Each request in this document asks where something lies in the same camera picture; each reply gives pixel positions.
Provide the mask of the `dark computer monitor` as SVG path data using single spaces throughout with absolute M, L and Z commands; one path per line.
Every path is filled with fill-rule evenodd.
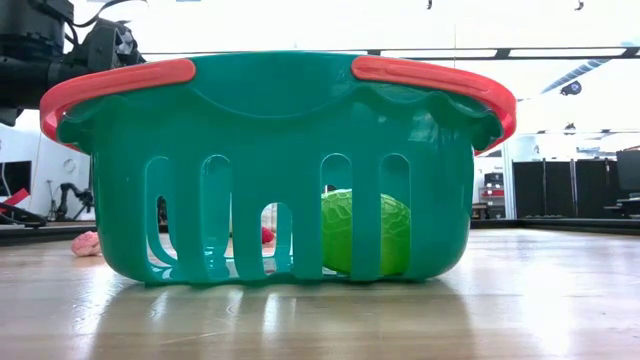
M 620 189 L 640 193 L 640 150 L 616 152 Z

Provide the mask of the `shelf with red bins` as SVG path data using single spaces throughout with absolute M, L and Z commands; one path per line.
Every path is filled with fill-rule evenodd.
M 484 174 L 484 186 L 480 189 L 480 200 L 487 206 L 489 219 L 505 218 L 504 177 L 502 172 Z

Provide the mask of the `teal plastic basket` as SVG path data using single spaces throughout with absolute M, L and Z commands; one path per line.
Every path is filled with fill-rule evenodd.
M 352 190 L 352 270 L 420 281 L 467 243 L 474 158 L 509 138 L 500 83 L 413 60 L 252 52 L 64 81 L 43 133 L 92 161 L 101 250 L 145 283 L 324 280 L 321 197 Z M 407 270 L 380 274 L 381 195 L 410 209 Z M 261 227 L 274 240 L 261 241 Z

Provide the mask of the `red slanted bar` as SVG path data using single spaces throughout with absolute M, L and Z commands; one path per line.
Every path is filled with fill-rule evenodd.
M 5 205 L 9 205 L 9 206 L 18 205 L 20 202 L 25 200 L 28 196 L 29 196 L 29 192 L 25 188 L 22 188 L 18 192 L 14 193 L 13 195 L 10 195 L 5 201 L 0 203 L 0 214 L 3 214 L 6 212 Z

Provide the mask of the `pink toy meat piece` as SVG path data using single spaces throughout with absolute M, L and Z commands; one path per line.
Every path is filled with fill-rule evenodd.
M 100 255 L 101 246 L 98 233 L 87 231 L 78 235 L 72 240 L 71 251 L 77 257 Z

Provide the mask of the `black slanted arm link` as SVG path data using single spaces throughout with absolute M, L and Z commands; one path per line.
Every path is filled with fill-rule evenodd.
M 47 225 L 47 220 L 22 208 L 0 203 L 0 225 L 22 225 L 27 228 L 40 228 Z

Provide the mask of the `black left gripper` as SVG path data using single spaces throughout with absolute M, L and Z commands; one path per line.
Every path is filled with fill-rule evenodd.
M 99 18 L 80 45 L 73 49 L 73 62 L 89 70 L 145 63 L 126 21 Z

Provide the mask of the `dark wall screen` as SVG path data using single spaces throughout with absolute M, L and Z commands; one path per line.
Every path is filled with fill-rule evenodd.
M 16 194 L 21 189 L 31 192 L 31 161 L 0 162 L 0 197 Z

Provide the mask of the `green toy lettuce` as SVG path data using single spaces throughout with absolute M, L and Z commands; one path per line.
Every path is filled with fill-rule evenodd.
M 381 197 L 380 274 L 404 273 L 410 258 L 410 209 L 387 194 Z M 342 274 L 352 270 L 352 190 L 328 191 L 321 197 L 323 266 Z

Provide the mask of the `black overhead frame beam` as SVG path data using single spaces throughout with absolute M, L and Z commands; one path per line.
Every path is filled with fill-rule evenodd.
M 515 61 L 640 59 L 640 44 L 576 47 L 472 47 L 308 49 L 308 52 L 344 53 L 407 58 L 418 61 Z

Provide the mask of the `black partition panels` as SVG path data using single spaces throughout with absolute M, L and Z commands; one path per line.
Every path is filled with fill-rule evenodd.
M 519 218 L 612 218 L 621 196 L 613 159 L 514 162 L 513 182 Z

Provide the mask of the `dark office desk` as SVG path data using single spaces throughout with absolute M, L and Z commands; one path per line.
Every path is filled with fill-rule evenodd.
M 604 209 L 623 218 L 640 218 L 640 197 L 618 199 L 614 205 L 605 206 Z

